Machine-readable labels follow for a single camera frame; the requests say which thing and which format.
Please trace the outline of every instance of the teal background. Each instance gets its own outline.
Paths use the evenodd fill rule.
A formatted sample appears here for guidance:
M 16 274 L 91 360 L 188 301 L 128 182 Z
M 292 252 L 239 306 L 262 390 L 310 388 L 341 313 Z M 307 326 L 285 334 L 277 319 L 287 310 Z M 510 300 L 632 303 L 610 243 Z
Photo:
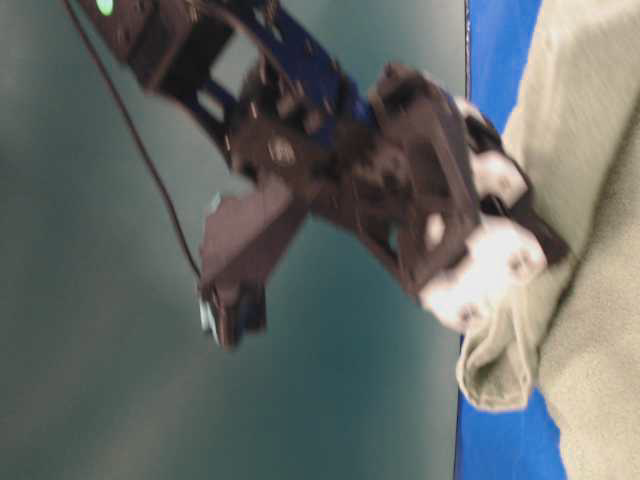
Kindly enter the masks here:
M 462 1 L 285 4 L 364 91 L 393 59 L 464 93 Z M 269 285 L 267 334 L 220 351 L 61 4 L 0 2 L 0 45 L 0 478 L 451 478 L 456 335 L 312 220 Z M 247 186 L 101 52 L 195 248 L 212 194 Z

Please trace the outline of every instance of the robotic arm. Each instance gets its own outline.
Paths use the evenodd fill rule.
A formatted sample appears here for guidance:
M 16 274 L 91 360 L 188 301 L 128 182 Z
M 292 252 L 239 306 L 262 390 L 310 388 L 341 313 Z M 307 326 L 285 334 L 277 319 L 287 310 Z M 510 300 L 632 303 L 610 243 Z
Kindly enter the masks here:
M 265 327 L 265 284 L 309 214 L 356 235 L 461 332 L 567 253 L 490 122 L 422 73 L 388 65 L 363 98 L 273 0 L 76 1 L 140 85 L 182 106 L 255 185 L 220 201 L 200 250 L 202 324 L 223 347 Z M 237 98 L 211 76 L 234 33 L 260 53 Z

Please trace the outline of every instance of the blue surface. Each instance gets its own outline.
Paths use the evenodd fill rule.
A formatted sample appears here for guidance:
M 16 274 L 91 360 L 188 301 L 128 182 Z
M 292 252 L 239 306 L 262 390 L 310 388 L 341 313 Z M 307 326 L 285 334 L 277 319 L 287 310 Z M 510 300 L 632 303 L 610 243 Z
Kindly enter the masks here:
M 470 0 L 471 100 L 500 131 L 515 105 L 539 0 Z M 460 395 L 456 479 L 566 479 L 559 432 L 534 392 L 523 412 L 476 411 Z

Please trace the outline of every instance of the towel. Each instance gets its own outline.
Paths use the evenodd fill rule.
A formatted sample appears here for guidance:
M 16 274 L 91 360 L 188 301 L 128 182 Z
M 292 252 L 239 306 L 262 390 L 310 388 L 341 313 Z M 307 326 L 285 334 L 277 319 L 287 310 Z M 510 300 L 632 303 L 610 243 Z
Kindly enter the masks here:
M 640 2 L 545 0 L 506 151 L 571 254 L 465 336 L 456 375 L 476 408 L 534 386 L 569 478 L 640 478 Z

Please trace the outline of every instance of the screw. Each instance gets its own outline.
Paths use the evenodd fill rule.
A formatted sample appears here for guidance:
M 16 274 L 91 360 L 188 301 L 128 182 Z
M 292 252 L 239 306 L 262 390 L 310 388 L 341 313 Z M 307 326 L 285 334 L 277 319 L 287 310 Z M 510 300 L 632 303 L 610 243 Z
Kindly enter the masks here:
M 296 163 L 296 153 L 293 146 L 284 137 L 273 137 L 267 145 L 271 160 L 281 167 L 291 167 Z

